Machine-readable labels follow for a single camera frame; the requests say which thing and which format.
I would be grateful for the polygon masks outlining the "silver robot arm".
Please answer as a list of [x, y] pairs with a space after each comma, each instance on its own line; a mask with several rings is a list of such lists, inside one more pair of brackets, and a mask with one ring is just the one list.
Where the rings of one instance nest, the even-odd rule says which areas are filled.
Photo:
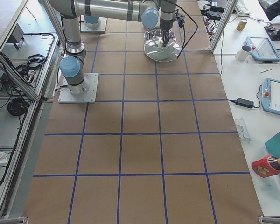
[[84, 15], [84, 24], [89, 28], [97, 28], [101, 21], [98, 16], [87, 16]]
[[60, 70], [71, 94], [88, 91], [90, 84], [83, 74], [86, 51], [81, 42], [79, 16], [103, 17], [124, 21], [141, 22], [146, 28], [161, 29], [161, 42], [157, 45], [168, 52], [171, 43], [170, 30], [176, 21], [175, 0], [51, 0], [50, 5], [60, 13], [63, 33], [66, 40], [67, 57], [61, 60]]

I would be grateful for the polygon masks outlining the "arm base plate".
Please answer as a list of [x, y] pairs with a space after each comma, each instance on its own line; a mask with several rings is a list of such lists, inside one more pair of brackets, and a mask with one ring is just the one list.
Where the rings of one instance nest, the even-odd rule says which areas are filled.
[[84, 16], [80, 16], [80, 32], [82, 33], [105, 33], [107, 18], [100, 17], [100, 25], [97, 28], [89, 28], [84, 24]]
[[84, 81], [77, 86], [68, 85], [66, 79], [63, 80], [63, 85], [60, 89], [58, 98], [59, 103], [95, 103], [98, 73], [84, 73]]

